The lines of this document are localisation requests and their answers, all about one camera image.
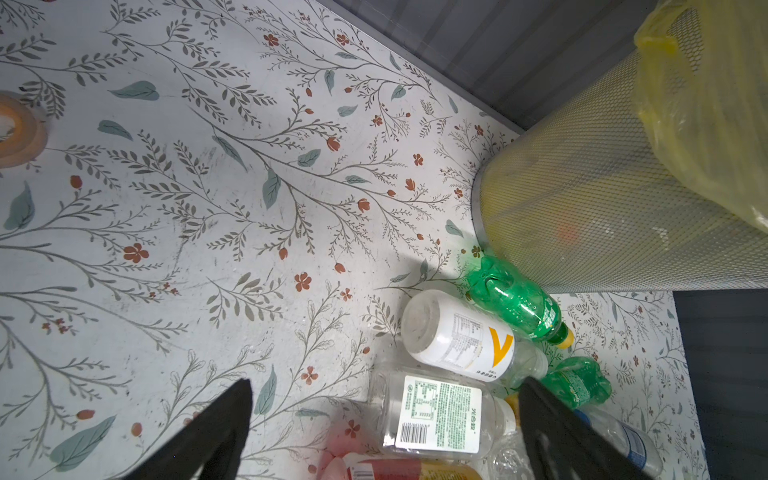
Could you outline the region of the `clear bottle green white label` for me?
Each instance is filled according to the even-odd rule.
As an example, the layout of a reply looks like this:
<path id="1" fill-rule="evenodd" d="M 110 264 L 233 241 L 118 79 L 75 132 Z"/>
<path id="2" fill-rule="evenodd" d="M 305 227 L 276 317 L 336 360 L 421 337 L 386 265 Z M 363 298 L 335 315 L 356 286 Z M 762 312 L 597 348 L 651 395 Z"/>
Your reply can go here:
<path id="1" fill-rule="evenodd" d="M 387 453 L 479 460 L 517 432 L 512 407 L 487 388 L 423 369 L 375 368 L 368 401 Z"/>

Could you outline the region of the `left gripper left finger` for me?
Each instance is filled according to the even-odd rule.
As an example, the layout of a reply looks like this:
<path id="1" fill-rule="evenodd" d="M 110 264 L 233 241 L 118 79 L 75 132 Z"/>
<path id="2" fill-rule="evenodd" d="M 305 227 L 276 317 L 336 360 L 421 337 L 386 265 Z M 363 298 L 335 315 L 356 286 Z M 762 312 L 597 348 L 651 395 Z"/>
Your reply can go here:
<path id="1" fill-rule="evenodd" d="M 127 477 L 234 479 L 252 408 L 251 382 L 240 379 Z"/>

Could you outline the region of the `red yellow label bottle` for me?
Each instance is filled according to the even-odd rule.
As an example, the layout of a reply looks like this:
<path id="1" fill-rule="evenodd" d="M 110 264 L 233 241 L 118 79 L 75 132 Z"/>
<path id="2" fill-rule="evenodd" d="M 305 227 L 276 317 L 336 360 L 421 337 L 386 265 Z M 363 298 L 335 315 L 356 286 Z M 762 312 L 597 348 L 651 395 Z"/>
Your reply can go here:
<path id="1" fill-rule="evenodd" d="M 448 461 L 349 453 L 334 458 L 320 479 L 481 480 L 482 477 L 470 466 Z"/>

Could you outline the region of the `clear bottle blue label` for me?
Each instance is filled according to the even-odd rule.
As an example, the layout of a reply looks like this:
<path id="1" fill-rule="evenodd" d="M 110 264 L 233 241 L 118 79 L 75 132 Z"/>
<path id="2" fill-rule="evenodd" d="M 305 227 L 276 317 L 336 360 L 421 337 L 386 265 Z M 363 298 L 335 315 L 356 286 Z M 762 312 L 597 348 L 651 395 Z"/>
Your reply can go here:
<path id="1" fill-rule="evenodd" d="M 574 413 L 643 473 L 653 478 L 661 475 L 663 460 L 645 432 L 594 405 L 584 405 L 575 409 Z"/>

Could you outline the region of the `white bottle yellow V label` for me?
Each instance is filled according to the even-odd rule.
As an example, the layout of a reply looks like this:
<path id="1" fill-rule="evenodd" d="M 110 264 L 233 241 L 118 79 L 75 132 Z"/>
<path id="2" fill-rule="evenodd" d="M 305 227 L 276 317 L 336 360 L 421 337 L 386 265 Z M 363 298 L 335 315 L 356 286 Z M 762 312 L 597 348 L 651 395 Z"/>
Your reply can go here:
<path id="1" fill-rule="evenodd" d="M 422 291 L 407 302 L 401 338 L 423 364 L 511 389 L 548 371 L 546 355 L 525 334 L 440 290 Z"/>

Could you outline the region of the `clear crushed bottle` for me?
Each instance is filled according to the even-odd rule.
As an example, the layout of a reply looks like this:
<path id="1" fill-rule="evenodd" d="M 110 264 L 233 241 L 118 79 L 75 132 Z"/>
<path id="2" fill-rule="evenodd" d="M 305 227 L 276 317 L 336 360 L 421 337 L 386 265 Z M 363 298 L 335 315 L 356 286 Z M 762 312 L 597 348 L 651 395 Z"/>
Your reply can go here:
<path id="1" fill-rule="evenodd" d="M 486 469 L 491 480 L 533 480 L 522 434 L 516 432 L 502 437 L 489 452 Z"/>

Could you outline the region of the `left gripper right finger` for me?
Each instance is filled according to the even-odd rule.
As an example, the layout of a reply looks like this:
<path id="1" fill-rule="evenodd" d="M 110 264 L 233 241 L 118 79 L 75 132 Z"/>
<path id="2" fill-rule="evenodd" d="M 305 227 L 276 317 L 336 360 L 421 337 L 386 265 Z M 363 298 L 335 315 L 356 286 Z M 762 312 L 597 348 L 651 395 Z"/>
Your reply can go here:
<path id="1" fill-rule="evenodd" d="M 646 479 L 541 382 L 528 377 L 518 392 L 525 451 L 536 479 Z"/>

